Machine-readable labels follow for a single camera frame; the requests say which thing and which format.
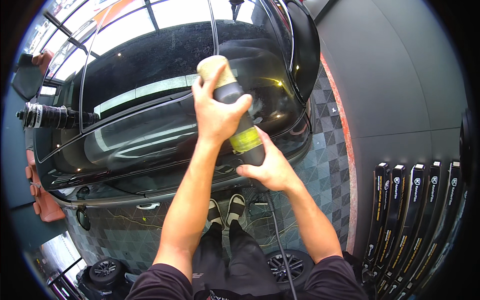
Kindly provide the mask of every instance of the tape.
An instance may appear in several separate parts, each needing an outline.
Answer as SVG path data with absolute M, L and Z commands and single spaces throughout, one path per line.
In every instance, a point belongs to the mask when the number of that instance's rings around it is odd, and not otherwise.
M 247 130 L 233 135 L 230 138 L 230 143 L 232 144 L 233 150 L 243 153 L 261 145 L 262 141 L 255 127 L 250 127 Z

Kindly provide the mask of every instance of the logo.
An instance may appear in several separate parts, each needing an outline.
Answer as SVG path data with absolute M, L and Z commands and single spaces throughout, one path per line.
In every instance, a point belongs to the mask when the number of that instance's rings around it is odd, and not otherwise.
M 370 249 L 368 250 L 368 256 L 370 256 L 370 254 L 372 253 L 372 250 L 373 250 L 373 245 L 370 244 L 368 247 L 370 248 Z

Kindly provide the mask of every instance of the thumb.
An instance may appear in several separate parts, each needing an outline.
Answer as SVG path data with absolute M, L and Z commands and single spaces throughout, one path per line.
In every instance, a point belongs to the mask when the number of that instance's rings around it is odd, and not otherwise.
M 235 112 L 240 115 L 243 115 L 250 105 L 252 105 L 252 96 L 249 94 L 244 94 L 240 98 L 237 99 L 235 103 L 232 103 L 232 108 Z
M 252 165 L 241 165 L 236 169 L 237 174 L 244 177 L 255 178 L 260 180 L 261 177 L 261 167 L 252 166 Z

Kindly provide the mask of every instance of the film roll box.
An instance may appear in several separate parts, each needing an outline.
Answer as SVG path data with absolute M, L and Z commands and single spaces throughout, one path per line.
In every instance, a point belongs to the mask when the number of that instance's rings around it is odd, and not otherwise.
M 385 266 L 390 261 L 390 252 L 398 238 L 400 225 L 405 216 L 404 200 L 405 200 L 405 166 L 396 165 L 390 174 L 390 201 L 386 213 L 386 223 L 382 234 L 379 253 L 375 266 L 373 268 L 373 278 L 377 279 L 382 275 Z
M 412 245 L 414 237 L 417 235 L 418 226 L 422 216 L 424 207 L 423 185 L 424 185 L 425 166 L 416 164 L 410 172 L 410 185 L 408 191 L 408 203 L 405 207 L 406 215 L 404 218 L 401 232 L 398 235 L 398 243 L 393 250 L 390 263 L 378 286 L 381 293 L 386 287 L 386 283 L 390 278 L 396 276 L 403 262 L 406 260 L 408 251 Z
M 429 177 L 425 183 L 427 184 L 425 208 L 415 242 L 410 249 L 407 260 L 400 269 L 400 273 L 387 283 L 388 289 L 385 291 L 384 299 L 391 299 L 407 285 L 406 281 L 408 280 L 404 280 L 404 278 L 409 278 L 415 272 L 427 251 L 429 243 L 432 241 L 443 205 L 443 202 L 439 201 L 440 168 L 441 163 L 439 161 L 435 161 L 430 166 Z
M 406 287 L 397 297 L 395 297 L 396 300 L 406 299 L 427 276 L 430 269 L 436 264 L 440 252 L 444 247 L 455 222 L 462 198 L 463 183 L 461 179 L 460 163 L 458 161 L 451 162 L 448 172 L 448 187 L 442 205 L 442 212 L 433 235 L 433 240 Z
M 365 259 L 363 261 L 363 266 L 369 271 L 373 269 L 373 263 L 378 254 L 380 238 L 385 225 L 387 196 L 390 186 L 389 172 L 390 169 L 387 163 L 378 164 L 375 166 L 375 171 L 373 172 L 372 223 L 370 225 L 370 235 L 365 251 Z

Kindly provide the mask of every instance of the wall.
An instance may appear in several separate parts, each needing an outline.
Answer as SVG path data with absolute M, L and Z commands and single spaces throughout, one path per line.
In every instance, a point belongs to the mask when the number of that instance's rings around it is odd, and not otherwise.
M 25 102 L 12 88 L 5 95 L 5 107 L 1 129 L 1 172 L 3 193 L 10 208 L 13 227 L 24 250 L 39 247 L 51 238 L 67 231 L 65 220 L 43 222 L 35 214 L 30 194 L 30 183 L 25 176 L 28 166 L 25 151 L 25 135 L 22 122 L 15 113 L 24 108 Z
M 455 51 L 421 0 L 339 0 L 317 24 L 339 89 L 358 179 L 354 255 L 363 257 L 372 215 L 373 167 L 458 159 L 467 107 Z

